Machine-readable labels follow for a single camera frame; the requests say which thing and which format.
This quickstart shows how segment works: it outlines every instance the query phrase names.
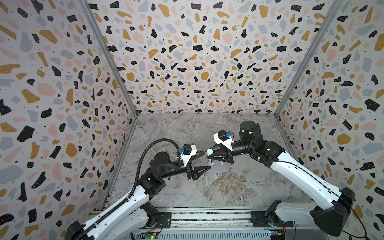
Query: bottle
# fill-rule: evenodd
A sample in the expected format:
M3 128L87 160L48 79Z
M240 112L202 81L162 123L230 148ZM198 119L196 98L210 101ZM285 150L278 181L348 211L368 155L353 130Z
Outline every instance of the bottle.
M214 152L214 151L213 151L212 149L208 148L208 149L207 149L207 156L213 154L213 152ZM214 161L215 161L215 160L213 160L213 159L208 159L208 164L212 166L212 165L214 164Z

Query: black cable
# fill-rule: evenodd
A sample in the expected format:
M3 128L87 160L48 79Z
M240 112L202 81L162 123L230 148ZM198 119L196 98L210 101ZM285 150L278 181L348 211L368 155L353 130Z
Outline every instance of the black cable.
M296 222L293 222L293 224L295 225L295 235L293 236L292 240L295 240L295 238L296 238Z
M80 233L79 235L77 235L77 237L74 239L74 240L79 240L81 239L85 234L87 234L90 230L92 230L93 228L96 228L96 226L101 223L106 217L108 217L111 213L113 213L114 211L116 211L119 207L121 207L124 203L128 202L129 199L131 198L131 196L133 195L133 193L135 192L136 190L136 187L137 187L137 181L139 180L139 176L140 176L140 169L141 169L141 164L143 162L143 159L145 157L145 155L147 154L148 150L153 146L155 145L156 143L159 143L159 142L170 142L172 143L176 149L177 149L177 156L179 157L180 156L180 152L179 152L179 146L177 145L176 142L174 142L173 140L171 139L168 139L168 138L160 138L160 139L157 139L155 141L153 141L152 143L150 143L145 149L144 149L144 152L141 154L141 157L139 159L139 163L137 164L137 170L136 170L136 176L135 176L135 181L133 183L133 187L132 187L132 190L131 192L129 193L128 197L124 200L122 200L121 202L119 202L116 206L114 206L111 210L109 210L106 214L104 214L103 216L101 216L95 223L93 223L91 226L89 226L87 229L85 229L82 233Z
M326 188L329 192L333 193L333 194L336 195L339 199L343 200L343 201L345 202L345 204L347 204L347 206L353 211L353 213L355 214L355 216L358 218L358 220L359 220L359 222L360 222L362 228L364 229L364 236L362 236L362 237L358 237L358 236L354 236L354 235L352 235L352 234L350 234L350 233L347 233L347 232L344 231L344 230L342 230L342 231L343 231L344 233L346 233L346 234L352 236L352 237L355 237L355 238L365 238L365 237L367 237L367 230L366 230L364 224L362 223L362 221L360 220L359 216L356 214L355 210L352 208L352 206L351 206L349 203L347 203L344 199L340 198L339 195L337 195L336 193L334 193L333 191L331 191L327 186L325 186L325 185L324 185L322 182L320 182L317 178L313 177L310 173L308 173L307 171L305 171L304 169L302 169L300 166L298 166L298 165L296 165L296 164L293 164L292 162L286 162L286 161L276 161L276 162L285 162L285 163L289 163L289 164L294 165L295 167L301 169L303 172L307 173L307 174L308 174L309 176L311 176L313 179L315 179L316 181L318 181L318 182L319 182L321 185L323 185L323 187Z

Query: gray marble surface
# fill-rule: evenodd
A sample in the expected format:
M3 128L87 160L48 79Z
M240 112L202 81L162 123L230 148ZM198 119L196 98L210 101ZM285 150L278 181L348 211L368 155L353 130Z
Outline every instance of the gray marble surface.
M239 140L239 125L247 120L260 124L264 139L286 148L273 115L269 114L140 114L106 206L113 204L130 191L138 160L144 148L154 140L170 138L179 147L194 144L198 150L206 151L215 144L213 134L221 129L234 132L234 140ZM146 154L141 174L149 167L150 160L160 151L168 152L171 161L176 160L176 150L171 143L158 143ZM186 174L166 179L166 187L150 202L155 207L208 207L269 206L274 200L287 199L291 202L308 201L308 197L287 178L251 159L247 154L234 157L234 161L235 164L230 165L228 172L219 174L206 172L196 181L188 180ZM192 163L192 166L205 165L208 165L205 156Z

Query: patterned wall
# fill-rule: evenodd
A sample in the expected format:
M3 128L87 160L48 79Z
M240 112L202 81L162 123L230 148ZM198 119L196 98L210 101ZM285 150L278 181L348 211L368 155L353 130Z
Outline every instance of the patterned wall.
M0 238L62 239L103 204L130 113L74 1L0 7Z
M90 0L138 112L274 112L331 0Z
M369 239L384 237L383 4L345 2L279 116L306 167L354 190ZM345 230L364 235L353 216Z

